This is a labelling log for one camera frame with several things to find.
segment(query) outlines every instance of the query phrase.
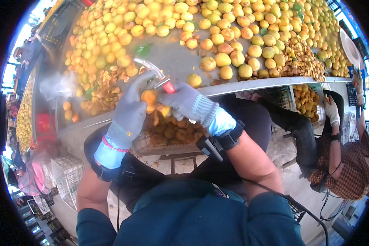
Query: black pants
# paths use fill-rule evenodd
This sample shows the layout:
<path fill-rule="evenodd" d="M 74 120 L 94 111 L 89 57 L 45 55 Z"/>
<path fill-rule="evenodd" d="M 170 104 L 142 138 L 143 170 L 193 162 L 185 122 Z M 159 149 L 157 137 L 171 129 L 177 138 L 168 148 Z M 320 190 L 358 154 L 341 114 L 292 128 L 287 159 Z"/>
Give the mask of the black pants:
<path fill-rule="evenodd" d="M 234 118 L 240 118 L 245 124 L 244 130 L 264 151 L 268 147 L 271 137 L 272 121 L 268 111 L 254 101 L 235 98 L 235 95 L 227 95 L 219 98 L 223 107 Z M 170 178 L 196 178 L 217 184 L 230 189 L 246 198 L 246 192 L 240 176 L 231 162 L 225 158 L 222 162 L 207 158 L 193 172 L 189 174 L 164 175 L 157 170 L 145 165 L 132 154 L 127 153 L 122 161 L 126 170 L 132 170 L 134 177 L 122 181 L 123 176 L 113 181 L 110 189 L 114 194 L 119 194 L 119 199 L 126 204 L 132 213 L 139 198 L 148 190 Z"/>
<path fill-rule="evenodd" d="M 324 94 L 332 96 L 339 111 L 340 121 L 344 114 L 344 100 L 342 96 L 334 91 L 324 91 Z M 269 112 L 272 121 L 286 131 L 290 131 L 295 138 L 297 147 L 297 163 L 305 178 L 309 178 L 314 169 L 317 168 L 317 139 L 314 137 L 313 125 L 310 120 L 297 112 L 292 112 L 278 107 L 263 98 L 258 102 L 263 105 Z M 332 127 L 329 117 L 325 119 L 325 126 L 322 135 L 331 134 Z"/>

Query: forearm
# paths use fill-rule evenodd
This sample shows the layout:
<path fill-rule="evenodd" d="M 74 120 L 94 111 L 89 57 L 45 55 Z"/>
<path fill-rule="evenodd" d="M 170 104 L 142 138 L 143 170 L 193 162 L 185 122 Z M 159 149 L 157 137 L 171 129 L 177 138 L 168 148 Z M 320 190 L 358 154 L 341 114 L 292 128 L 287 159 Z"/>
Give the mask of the forearm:
<path fill-rule="evenodd" d="M 335 125 L 332 127 L 332 135 L 336 135 L 339 133 L 339 126 Z M 333 174 L 333 177 L 338 177 L 340 171 L 337 170 L 339 164 L 341 162 L 341 149 L 340 142 L 337 140 L 331 141 L 330 149 L 329 149 L 329 174 Z"/>
<path fill-rule="evenodd" d="M 366 123 L 365 123 L 365 114 L 364 111 L 361 112 L 361 117 L 357 120 L 357 130 L 359 139 L 361 140 L 364 131 L 366 130 Z"/>
<path fill-rule="evenodd" d="M 87 168 L 78 185 L 78 212 L 84 208 L 93 208 L 108 216 L 107 195 L 110 184 L 100 180 L 91 167 Z"/>
<path fill-rule="evenodd" d="M 265 185 L 274 191 L 283 193 L 279 171 L 260 146 L 245 131 L 239 137 L 239 143 L 227 151 L 235 170 L 242 178 Z M 245 182 L 249 198 L 266 190 Z"/>

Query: hand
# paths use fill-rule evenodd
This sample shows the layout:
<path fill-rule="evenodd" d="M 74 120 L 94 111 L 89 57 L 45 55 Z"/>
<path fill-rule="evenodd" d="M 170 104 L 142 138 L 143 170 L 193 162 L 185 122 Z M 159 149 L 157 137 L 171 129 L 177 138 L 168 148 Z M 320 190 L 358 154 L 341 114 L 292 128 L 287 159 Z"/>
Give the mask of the hand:
<path fill-rule="evenodd" d="M 172 114 L 178 120 L 181 120 L 180 115 L 183 115 L 200 122 L 205 128 L 209 127 L 219 104 L 212 102 L 186 83 L 180 82 L 174 87 L 175 93 L 159 93 L 158 101 L 175 109 L 176 112 Z"/>
<path fill-rule="evenodd" d="M 355 86 L 355 91 L 357 95 L 364 94 L 364 81 L 362 80 L 361 72 L 359 70 L 353 69 L 353 84 Z"/>
<path fill-rule="evenodd" d="M 132 141 L 141 133 L 148 104 L 140 101 L 139 87 L 142 82 L 153 76 L 152 72 L 139 75 L 124 92 L 115 108 L 107 135 L 120 149 L 129 149 Z"/>
<path fill-rule="evenodd" d="M 340 125 L 338 106 L 336 105 L 332 96 L 329 96 L 330 103 L 326 99 L 324 99 L 323 101 L 325 107 L 325 114 L 330 118 L 331 126 L 334 126 L 336 124 Z"/>

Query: glove cuff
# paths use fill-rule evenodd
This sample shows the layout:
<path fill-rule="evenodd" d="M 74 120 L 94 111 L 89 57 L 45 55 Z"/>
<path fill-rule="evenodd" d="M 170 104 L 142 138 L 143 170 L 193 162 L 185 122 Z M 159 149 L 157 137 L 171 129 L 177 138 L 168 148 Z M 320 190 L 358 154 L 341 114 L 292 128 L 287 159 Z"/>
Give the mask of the glove cuff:
<path fill-rule="evenodd" d="M 215 118 L 219 104 L 209 98 L 199 94 L 194 102 L 192 112 L 197 119 L 200 119 L 201 126 L 207 128 Z"/>
<path fill-rule="evenodd" d="M 331 123 L 331 126 L 334 126 L 335 124 L 340 125 L 339 115 L 336 115 L 330 118 L 330 123 Z"/>
<path fill-rule="evenodd" d="M 112 121 L 112 124 L 108 128 L 107 136 L 117 148 L 126 150 L 131 147 L 132 141 L 129 139 L 127 132 L 116 121 Z"/>

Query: plaid shirt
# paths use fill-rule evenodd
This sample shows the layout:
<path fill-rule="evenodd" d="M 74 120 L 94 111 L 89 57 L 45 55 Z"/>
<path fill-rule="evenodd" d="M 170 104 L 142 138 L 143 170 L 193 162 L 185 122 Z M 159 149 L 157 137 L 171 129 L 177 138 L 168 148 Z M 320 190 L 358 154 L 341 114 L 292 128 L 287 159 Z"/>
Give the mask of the plaid shirt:
<path fill-rule="evenodd" d="M 318 169 L 310 175 L 313 185 L 320 183 L 324 172 L 328 172 L 330 135 L 323 135 L 318 143 Z M 369 135 L 364 131 L 360 142 L 347 142 L 342 147 L 341 163 L 344 164 L 339 178 L 328 175 L 325 186 L 343 199 L 359 200 L 369 191 L 369 167 L 365 157 L 369 158 Z"/>

